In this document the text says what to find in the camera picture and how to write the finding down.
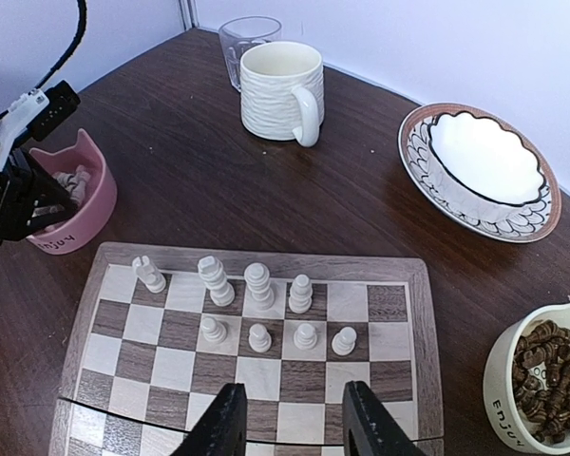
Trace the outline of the white scalloped bowl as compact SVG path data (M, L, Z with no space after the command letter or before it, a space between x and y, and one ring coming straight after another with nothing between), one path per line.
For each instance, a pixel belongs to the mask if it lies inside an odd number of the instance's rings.
M427 133L429 181L454 211L496 223L540 200L546 180L538 156L497 121L444 113Z

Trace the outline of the white chess pieces pile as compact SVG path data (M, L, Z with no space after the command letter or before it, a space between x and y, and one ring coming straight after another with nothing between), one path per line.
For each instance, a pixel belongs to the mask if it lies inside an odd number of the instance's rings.
M91 178L85 166L78 165L73 173L56 172L52 177L67 190L70 199L73 200L78 207L83 205L86 199L86 187Z

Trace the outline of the white pawn chess piece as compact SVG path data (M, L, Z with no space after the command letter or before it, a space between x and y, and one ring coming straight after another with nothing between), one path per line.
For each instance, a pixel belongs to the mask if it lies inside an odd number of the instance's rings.
M254 352L267 352L272 346L272 337L265 325L255 323L249 329L248 343Z

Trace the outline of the patterned ceramic plate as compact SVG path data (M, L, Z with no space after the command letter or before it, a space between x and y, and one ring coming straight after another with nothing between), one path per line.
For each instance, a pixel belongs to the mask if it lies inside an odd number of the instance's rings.
M538 156L540 172L546 180L539 201L524 206L514 216L490 223L464 216L441 199L428 177L428 128L439 115L455 115L460 112L469 112L476 117L489 117L497 121L503 129L518 134L523 145ZM398 142L401 160L413 183L437 209L465 228L504 242L528 243L546 238L557 227L561 218L561 191L550 165L524 134L497 116L465 104L426 104L412 110L403 120L399 128Z

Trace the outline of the cream ribbed mug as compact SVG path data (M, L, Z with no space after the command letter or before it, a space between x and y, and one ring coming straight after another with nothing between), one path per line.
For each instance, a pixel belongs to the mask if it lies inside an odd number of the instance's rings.
M320 52L298 42L275 41L245 51L239 67L244 127L265 140L314 146L325 118Z

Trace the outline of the wooden chess board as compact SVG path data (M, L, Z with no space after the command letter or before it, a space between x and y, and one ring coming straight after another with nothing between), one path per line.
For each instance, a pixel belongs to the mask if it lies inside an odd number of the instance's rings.
M149 256L166 287L150 293L132 268ZM204 249L107 242L93 261L69 339L49 451L53 455L167 455L227 383L246 390L251 455L339 455L342 398L365 382L427 455L444 451L441 373L428 269L418 258L215 251L235 290L215 305L197 266ZM244 271L270 272L275 303L261 311ZM290 287L313 284L305 313ZM204 348L200 322L228 326L224 351ZM301 323L317 329L309 351L294 345ZM255 323L271 348L248 343ZM348 356L332 350L344 327L357 332Z

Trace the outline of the clear drinking glass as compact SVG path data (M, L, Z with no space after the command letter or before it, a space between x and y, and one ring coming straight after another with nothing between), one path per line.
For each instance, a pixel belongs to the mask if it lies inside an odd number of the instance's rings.
M218 30L222 55L231 86L240 91L239 62L250 48L279 40L281 23L269 16L245 16L224 23Z

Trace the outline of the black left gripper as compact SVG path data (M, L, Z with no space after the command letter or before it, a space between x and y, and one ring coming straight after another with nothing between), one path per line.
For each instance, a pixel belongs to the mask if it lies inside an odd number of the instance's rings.
M0 245L35 236L78 211L65 187L30 159L25 149L15 149L0 172Z

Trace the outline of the cream cat-ear bowl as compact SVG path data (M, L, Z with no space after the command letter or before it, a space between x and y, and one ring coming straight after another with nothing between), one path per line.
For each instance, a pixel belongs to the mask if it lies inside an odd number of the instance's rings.
M521 415L514 401L512 369L518 340L546 320L570 329L570 302L540 307L501 333L484 368L484 408L496 435L514 451L521 454L567 455L570 453L570 432L558 444L536 441L531 435L534 425Z

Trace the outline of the left aluminium frame post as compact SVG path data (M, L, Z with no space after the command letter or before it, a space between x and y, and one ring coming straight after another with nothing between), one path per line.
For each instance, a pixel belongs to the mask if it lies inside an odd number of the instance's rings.
M197 1L196 0L178 0L180 9L180 18L185 31L196 29L200 26Z

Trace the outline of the pink cat-ear bowl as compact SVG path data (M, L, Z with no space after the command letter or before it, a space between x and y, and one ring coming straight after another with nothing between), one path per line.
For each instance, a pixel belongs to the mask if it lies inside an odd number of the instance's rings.
M27 237L35 247L54 256L81 249L105 227L117 201L117 185L104 154L86 131L79 129L74 145L54 153L32 148L30 155L50 174L71 174L80 166L90 174L85 198L74 217Z

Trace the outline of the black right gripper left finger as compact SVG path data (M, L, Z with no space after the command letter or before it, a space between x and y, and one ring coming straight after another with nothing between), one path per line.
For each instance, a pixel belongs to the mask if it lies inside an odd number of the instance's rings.
M246 453L247 396L243 384L225 384L171 456Z

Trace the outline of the white king chess piece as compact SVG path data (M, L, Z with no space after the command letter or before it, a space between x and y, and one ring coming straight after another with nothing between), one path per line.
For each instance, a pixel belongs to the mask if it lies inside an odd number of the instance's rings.
M211 300L219 307L233 303L236 295L228 282L222 262L215 256L205 256L198 262L199 277L209 291Z

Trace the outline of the white knight chess piece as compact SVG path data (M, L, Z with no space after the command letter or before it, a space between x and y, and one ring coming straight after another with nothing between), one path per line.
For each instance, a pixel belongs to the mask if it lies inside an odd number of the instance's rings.
M165 289L165 275L149 256L136 256L132 260L132 268L137 278L150 293L158 294Z

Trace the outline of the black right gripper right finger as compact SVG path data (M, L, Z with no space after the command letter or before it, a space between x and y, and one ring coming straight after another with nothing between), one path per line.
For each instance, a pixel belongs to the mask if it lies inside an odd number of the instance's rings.
M346 456L425 456L363 381L345 384L342 422Z

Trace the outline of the white queen chess piece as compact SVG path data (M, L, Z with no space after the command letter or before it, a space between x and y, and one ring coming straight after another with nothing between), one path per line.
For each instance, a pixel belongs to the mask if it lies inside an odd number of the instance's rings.
M256 307L267 311L275 303L275 293L271 285L268 267L260 262L250 264L244 271L244 280Z

